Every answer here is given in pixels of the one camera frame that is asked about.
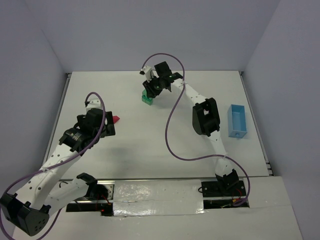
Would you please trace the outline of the red wedge block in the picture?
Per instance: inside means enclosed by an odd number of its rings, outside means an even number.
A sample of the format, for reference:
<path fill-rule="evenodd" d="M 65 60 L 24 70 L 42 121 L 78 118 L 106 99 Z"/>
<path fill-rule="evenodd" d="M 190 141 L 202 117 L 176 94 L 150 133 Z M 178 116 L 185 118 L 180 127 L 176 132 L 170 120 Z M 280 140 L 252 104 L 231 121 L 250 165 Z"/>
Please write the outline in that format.
<path fill-rule="evenodd" d="M 114 124 L 117 123 L 120 120 L 120 118 L 117 115 L 113 116 L 112 118 L 113 118 L 113 123 Z"/>

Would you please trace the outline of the blue plastic bin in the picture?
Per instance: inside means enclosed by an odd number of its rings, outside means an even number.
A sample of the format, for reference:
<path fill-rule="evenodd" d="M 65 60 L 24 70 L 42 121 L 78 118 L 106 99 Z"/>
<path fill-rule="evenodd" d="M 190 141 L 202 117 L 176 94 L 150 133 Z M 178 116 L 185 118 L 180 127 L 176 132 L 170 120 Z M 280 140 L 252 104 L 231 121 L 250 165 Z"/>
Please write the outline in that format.
<path fill-rule="evenodd" d="M 227 112 L 228 136 L 242 139 L 247 134 L 246 114 L 243 105 L 231 104 Z"/>

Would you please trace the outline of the green letter cube F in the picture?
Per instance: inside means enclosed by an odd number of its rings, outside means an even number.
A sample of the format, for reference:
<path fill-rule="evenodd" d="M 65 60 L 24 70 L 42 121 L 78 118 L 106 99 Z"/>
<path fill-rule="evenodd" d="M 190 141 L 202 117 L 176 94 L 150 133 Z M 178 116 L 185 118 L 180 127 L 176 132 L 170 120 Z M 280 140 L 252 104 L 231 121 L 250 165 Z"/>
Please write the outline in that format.
<path fill-rule="evenodd" d="M 145 102 L 147 105 L 151 106 L 153 104 L 153 101 L 146 101 Z"/>

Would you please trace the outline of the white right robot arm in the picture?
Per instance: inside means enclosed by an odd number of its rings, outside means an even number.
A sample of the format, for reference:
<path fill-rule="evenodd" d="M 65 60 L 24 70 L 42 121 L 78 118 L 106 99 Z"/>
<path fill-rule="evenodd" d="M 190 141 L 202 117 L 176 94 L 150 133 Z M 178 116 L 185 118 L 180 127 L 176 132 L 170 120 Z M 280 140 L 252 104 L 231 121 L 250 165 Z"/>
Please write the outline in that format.
<path fill-rule="evenodd" d="M 196 134 L 206 137 L 217 155 L 214 163 L 214 174 L 217 186 L 222 193 L 231 191 L 239 182 L 239 176 L 231 161 L 226 157 L 220 132 L 220 115 L 214 98 L 207 98 L 194 90 L 183 80 L 183 75 L 172 72 L 167 62 L 163 61 L 154 66 L 143 66 L 139 72 L 145 76 L 142 83 L 144 90 L 141 100 L 151 105 L 153 99 L 163 90 L 176 93 L 179 99 L 185 98 L 192 107 L 192 127 Z"/>

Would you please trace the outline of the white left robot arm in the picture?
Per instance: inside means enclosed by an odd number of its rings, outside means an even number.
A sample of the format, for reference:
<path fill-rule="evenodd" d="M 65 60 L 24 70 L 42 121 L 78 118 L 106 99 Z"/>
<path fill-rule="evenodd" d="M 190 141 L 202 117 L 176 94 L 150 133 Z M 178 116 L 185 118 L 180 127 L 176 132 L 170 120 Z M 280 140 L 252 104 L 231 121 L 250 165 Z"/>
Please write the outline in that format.
<path fill-rule="evenodd" d="M 78 198 L 96 200 L 108 196 L 108 189 L 87 173 L 80 173 L 68 184 L 54 189 L 65 172 L 83 155 L 90 143 L 116 134 L 111 111 L 92 108 L 77 116 L 74 127 L 67 129 L 55 151 L 36 174 L 16 193 L 5 193 L 0 207 L 5 218 L 33 237 L 40 233 L 49 218 L 71 201 Z"/>

